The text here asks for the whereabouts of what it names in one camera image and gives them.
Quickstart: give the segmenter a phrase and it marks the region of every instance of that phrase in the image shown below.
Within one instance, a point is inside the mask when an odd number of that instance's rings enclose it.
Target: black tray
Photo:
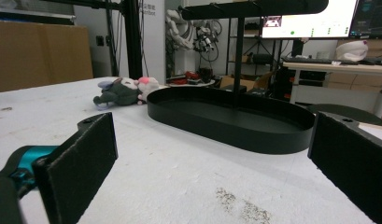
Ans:
[[[289,154],[309,147],[312,113],[278,100],[234,97],[219,89],[166,88],[148,96],[148,113],[159,122],[253,152]]]

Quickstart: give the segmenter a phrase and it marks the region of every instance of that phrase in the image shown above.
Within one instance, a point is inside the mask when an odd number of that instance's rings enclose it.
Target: plush toy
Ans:
[[[154,77],[141,77],[134,81],[140,93],[138,94],[138,104],[142,105],[147,102],[148,95],[159,89],[159,82]]]
[[[138,88],[134,80],[128,77],[120,77],[115,81],[103,81],[98,83],[102,90],[101,96],[93,98],[94,103],[99,109],[109,108],[109,103],[115,105],[133,105],[137,103]]]

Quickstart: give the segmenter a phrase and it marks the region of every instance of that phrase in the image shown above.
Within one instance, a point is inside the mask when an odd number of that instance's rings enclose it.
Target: upper shelf of stand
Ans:
[[[323,11],[329,0],[248,0],[205,6],[180,8],[184,20],[208,20],[316,14]]]

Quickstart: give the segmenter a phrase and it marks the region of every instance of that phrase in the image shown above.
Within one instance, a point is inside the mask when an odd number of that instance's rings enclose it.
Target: desk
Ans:
[[[1,92],[0,170],[17,148],[60,145],[102,113],[97,83],[114,79]],[[157,122],[147,105],[108,111],[119,158],[79,223],[372,223],[307,150],[245,151]],[[21,207],[28,223],[48,223],[37,190]]]
[[[379,65],[331,65],[321,63],[283,63],[284,67],[296,70],[295,79],[292,83],[292,92],[290,102],[295,103],[297,97],[301,95],[299,92],[299,76],[302,70],[316,72],[338,72],[350,73],[364,76],[382,76],[382,66]],[[359,109],[370,110],[378,117],[382,117],[382,91],[380,93],[352,91],[348,94],[347,90],[336,90],[321,87],[306,87],[303,95],[308,95],[309,98],[314,97],[314,104],[334,104],[354,106]]]

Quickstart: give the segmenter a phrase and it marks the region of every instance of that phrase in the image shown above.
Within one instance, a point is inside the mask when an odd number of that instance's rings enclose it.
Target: image on screen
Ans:
[[[360,0],[350,37],[382,38],[382,0]]]
[[[262,38],[348,37],[357,0],[330,0],[317,14],[263,18]]]

